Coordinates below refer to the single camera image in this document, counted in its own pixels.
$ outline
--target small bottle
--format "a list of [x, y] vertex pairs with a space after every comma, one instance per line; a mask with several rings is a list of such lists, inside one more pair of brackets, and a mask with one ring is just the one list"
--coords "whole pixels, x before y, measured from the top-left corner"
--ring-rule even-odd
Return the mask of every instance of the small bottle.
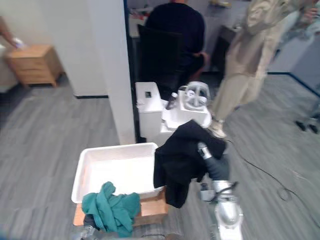
[[169, 101], [168, 101], [167, 105], [165, 106], [165, 109], [167, 109], [167, 110], [173, 109], [175, 107], [177, 97], [178, 97], [178, 94], [176, 94], [175, 92], [171, 93], [171, 97], [169, 98]]

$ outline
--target person's hand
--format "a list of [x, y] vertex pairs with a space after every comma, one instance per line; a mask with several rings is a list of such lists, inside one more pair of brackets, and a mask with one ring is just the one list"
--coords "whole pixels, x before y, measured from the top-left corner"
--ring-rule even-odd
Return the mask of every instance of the person's hand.
[[308, 20], [310, 24], [313, 23], [315, 16], [318, 14], [318, 9], [316, 7], [308, 9], [305, 13], [304, 16]]
[[193, 56], [196, 57], [196, 58], [198, 58], [198, 57], [200, 56], [200, 54], [201, 54], [200, 52], [193, 53]]

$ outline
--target black baseboard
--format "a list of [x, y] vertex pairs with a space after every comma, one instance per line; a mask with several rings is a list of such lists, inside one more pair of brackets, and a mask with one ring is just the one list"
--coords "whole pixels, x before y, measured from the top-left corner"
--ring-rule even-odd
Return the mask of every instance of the black baseboard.
[[13, 86], [12, 88], [10, 88], [8, 91], [6, 92], [1, 92], [0, 93], [0, 97], [3, 98], [7, 98], [10, 95], [15, 94], [15, 92], [19, 91], [20, 89], [23, 89], [24, 87], [21, 85], [21, 83], [16, 84], [15, 86]]
[[76, 96], [74, 95], [76, 99], [108, 99], [108, 95], [97, 95], [97, 96]]
[[287, 75], [287, 76], [293, 78], [295, 81], [297, 81], [301, 86], [308, 89], [310, 92], [312, 92], [318, 98], [320, 98], [320, 92], [316, 92], [314, 89], [312, 89], [304, 81], [302, 81], [299, 77], [297, 77], [296, 75], [294, 75], [291, 72], [268, 72], [268, 75]]

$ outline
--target white plastic basket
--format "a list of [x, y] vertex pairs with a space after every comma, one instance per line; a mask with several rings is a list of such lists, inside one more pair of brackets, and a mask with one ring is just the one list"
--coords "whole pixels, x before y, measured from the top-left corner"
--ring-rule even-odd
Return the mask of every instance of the white plastic basket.
[[82, 151], [73, 183], [71, 200], [80, 204], [88, 193], [98, 193], [106, 182], [115, 195], [138, 193], [140, 199], [156, 197], [154, 188], [155, 143], [87, 148]]

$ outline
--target black jacket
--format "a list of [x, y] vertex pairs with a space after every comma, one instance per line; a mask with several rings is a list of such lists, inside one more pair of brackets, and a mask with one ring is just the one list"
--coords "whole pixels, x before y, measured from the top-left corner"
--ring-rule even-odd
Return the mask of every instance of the black jacket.
[[191, 179], [201, 181], [207, 168], [198, 153], [198, 143], [207, 145], [213, 157], [220, 159], [226, 149], [223, 139], [213, 137], [195, 121], [181, 126], [155, 151], [153, 184], [166, 186], [166, 202], [181, 208], [186, 201]]
[[163, 32], [182, 34], [181, 67], [192, 64], [193, 54], [201, 52], [204, 47], [204, 18], [186, 4], [166, 3], [157, 6], [151, 12], [145, 26]]

